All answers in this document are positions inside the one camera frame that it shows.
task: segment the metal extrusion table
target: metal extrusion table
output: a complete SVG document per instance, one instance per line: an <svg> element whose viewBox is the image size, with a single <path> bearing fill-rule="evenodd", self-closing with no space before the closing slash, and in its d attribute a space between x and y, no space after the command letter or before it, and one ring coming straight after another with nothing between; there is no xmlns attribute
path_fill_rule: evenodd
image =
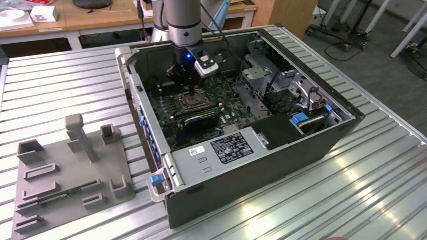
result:
<svg viewBox="0 0 427 240"><path fill-rule="evenodd" d="M63 140L61 118L70 113L82 113L86 133L105 123L120 127L137 194L30 239L427 237L425 137L285 29L265 30L366 115L324 159L170 230L164 205L146 191L149 168L121 89L117 46L14 58L0 81L0 240L11 233L17 142Z"/></svg>

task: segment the gray floor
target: gray floor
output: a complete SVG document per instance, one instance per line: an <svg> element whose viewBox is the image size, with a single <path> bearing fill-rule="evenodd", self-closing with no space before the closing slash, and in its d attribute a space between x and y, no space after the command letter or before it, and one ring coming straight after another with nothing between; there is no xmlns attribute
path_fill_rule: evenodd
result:
<svg viewBox="0 0 427 240"><path fill-rule="evenodd" d="M320 6L328 9L333 0L320 0ZM341 1L336 14L338 15L345 5ZM362 8L358 2L348 19L353 24L357 14ZM370 7L361 22L360 29L365 30L376 14ZM344 74L390 108L390 110L424 134L427 135L427 82L420 80L406 69L404 54L398 58L389 57L396 46L405 37L401 29L405 23L388 15L384 15L369 34L370 43L365 50L349 61L340 62L326 57L324 49L338 40L321 33L313 33L304 37L304 42L329 62L344 72ZM418 33L414 41L425 35ZM337 59L346 59L358 49L342 52L337 48L328 50L329 55Z"/></svg>

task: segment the green circuit board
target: green circuit board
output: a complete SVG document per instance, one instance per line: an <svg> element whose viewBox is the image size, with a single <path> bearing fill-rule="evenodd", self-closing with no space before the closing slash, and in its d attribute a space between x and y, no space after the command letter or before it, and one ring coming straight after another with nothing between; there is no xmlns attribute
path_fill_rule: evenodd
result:
<svg viewBox="0 0 427 240"><path fill-rule="evenodd" d="M209 139L224 135L224 127L234 125L241 129L245 125L256 121L252 113L246 110L238 94L236 92L236 79L212 77L205 80L201 89L208 108L188 110L182 106L182 94L161 96L150 94L149 101L161 126L165 140L172 151L184 149ZM197 134L180 134L182 124L186 119L206 114L218 114L218 124L214 128Z"/></svg>

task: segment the white box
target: white box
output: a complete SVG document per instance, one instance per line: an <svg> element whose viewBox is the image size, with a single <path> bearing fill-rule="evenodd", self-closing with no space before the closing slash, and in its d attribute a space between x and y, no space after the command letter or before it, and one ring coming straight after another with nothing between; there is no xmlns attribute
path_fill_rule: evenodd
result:
<svg viewBox="0 0 427 240"><path fill-rule="evenodd" d="M18 19L0 21L0 32L14 29L30 28L33 26L34 24L31 18L29 17L27 12L25 12L25 15Z"/></svg>
<svg viewBox="0 0 427 240"><path fill-rule="evenodd" d="M318 7L314 8L313 12L312 12L312 17L310 17L310 21L309 21L309 25L316 25L317 27L320 27L321 25L321 18L325 19L326 18L326 12L320 9Z"/></svg>
<svg viewBox="0 0 427 240"><path fill-rule="evenodd" d="M33 6L30 18L35 23L55 22L58 19L58 11L54 6Z"/></svg>

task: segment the blue release latch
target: blue release latch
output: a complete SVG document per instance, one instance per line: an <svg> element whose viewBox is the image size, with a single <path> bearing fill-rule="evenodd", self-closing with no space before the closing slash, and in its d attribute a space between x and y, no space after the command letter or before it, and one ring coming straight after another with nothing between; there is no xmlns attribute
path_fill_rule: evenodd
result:
<svg viewBox="0 0 427 240"><path fill-rule="evenodd" d="M144 122L146 122L145 121L145 116L141 116L140 117L140 120L138 120L138 125L142 127L144 126Z"/></svg>
<svg viewBox="0 0 427 240"><path fill-rule="evenodd" d="M165 181L165 176L162 175L162 173L149 177L149 182L150 182L150 185L153 186L160 185L164 181Z"/></svg>
<svg viewBox="0 0 427 240"><path fill-rule="evenodd" d="M308 120L308 117L306 117L305 113L302 113L302 112L298 113L298 114L294 114L293 117L292 117L292 122L294 124L298 124L298 123L301 123L301 122L304 122L306 120Z"/></svg>
<svg viewBox="0 0 427 240"><path fill-rule="evenodd" d="M325 108L325 110L326 110L328 113L332 112L332 107L330 107L330 105L326 104L326 105L324 106L324 108Z"/></svg>

